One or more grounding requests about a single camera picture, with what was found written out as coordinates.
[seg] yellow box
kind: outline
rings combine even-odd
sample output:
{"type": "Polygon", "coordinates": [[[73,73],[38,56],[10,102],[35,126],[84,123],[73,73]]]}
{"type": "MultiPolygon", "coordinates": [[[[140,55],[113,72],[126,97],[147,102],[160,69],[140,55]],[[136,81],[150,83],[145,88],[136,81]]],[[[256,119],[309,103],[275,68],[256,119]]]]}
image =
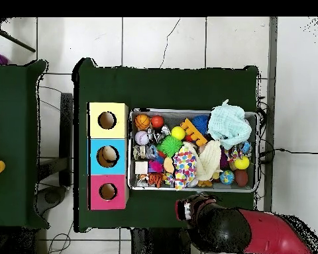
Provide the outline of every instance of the yellow box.
{"type": "Polygon", "coordinates": [[[91,138],[127,138],[129,108],[125,103],[88,103],[87,136],[91,138]]]}

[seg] circular hole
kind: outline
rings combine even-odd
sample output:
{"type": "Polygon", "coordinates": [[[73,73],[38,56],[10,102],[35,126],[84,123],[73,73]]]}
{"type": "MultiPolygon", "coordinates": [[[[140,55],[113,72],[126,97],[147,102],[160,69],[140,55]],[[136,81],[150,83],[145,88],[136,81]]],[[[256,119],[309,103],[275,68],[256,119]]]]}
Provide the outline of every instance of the circular hole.
{"type": "Polygon", "coordinates": [[[115,124],[117,123],[117,118],[112,112],[102,112],[98,117],[98,124],[104,130],[110,130],[114,128],[115,124]]]}
{"type": "Polygon", "coordinates": [[[105,183],[100,187],[99,194],[104,200],[113,200],[117,195],[117,188],[112,183],[105,183]]]}
{"type": "Polygon", "coordinates": [[[114,167],[118,159],[118,151],[113,146],[103,146],[97,152],[97,161],[102,167],[114,167]]]}

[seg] small yellow ball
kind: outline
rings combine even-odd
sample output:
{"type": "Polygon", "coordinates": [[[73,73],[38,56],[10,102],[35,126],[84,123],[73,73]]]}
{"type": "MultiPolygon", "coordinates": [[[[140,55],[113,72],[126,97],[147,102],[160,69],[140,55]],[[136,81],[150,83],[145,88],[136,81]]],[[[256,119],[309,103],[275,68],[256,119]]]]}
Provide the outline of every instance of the small yellow ball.
{"type": "Polygon", "coordinates": [[[172,128],[171,135],[177,140],[183,140],[186,133],[184,129],[180,128],[179,126],[175,126],[174,128],[172,128]]]}
{"type": "Polygon", "coordinates": [[[237,169],[247,169],[249,165],[250,160],[247,158],[247,156],[243,156],[242,159],[235,160],[235,167],[237,169]]]}

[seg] tripod leg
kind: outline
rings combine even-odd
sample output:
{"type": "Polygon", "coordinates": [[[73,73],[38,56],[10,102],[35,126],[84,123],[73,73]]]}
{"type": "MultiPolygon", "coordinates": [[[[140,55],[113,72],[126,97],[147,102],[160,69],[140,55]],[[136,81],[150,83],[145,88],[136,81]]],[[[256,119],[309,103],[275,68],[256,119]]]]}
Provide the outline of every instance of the tripod leg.
{"type": "Polygon", "coordinates": [[[26,44],[20,42],[19,40],[13,38],[12,36],[8,35],[5,31],[0,30],[0,35],[2,37],[5,37],[8,40],[14,42],[15,44],[18,44],[19,46],[22,46],[23,48],[27,49],[28,51],[36,52],[35,49],[31,48],[30,46],[27,46],[26,44]]]}

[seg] blue box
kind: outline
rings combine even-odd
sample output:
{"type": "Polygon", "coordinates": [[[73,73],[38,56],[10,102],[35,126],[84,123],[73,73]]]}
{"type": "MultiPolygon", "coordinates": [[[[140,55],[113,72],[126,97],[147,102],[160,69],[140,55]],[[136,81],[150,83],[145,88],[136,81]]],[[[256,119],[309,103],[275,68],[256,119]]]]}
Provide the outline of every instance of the blue box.
{"type": "Polygon", "coordinates": [[[126,175],[126,139],[91,139],[91,175],[126,175]],[[112,167],[103,167],[97,160],[97,153],[104,146],[112,146],[119,156],[116,164],[112,167]]]}

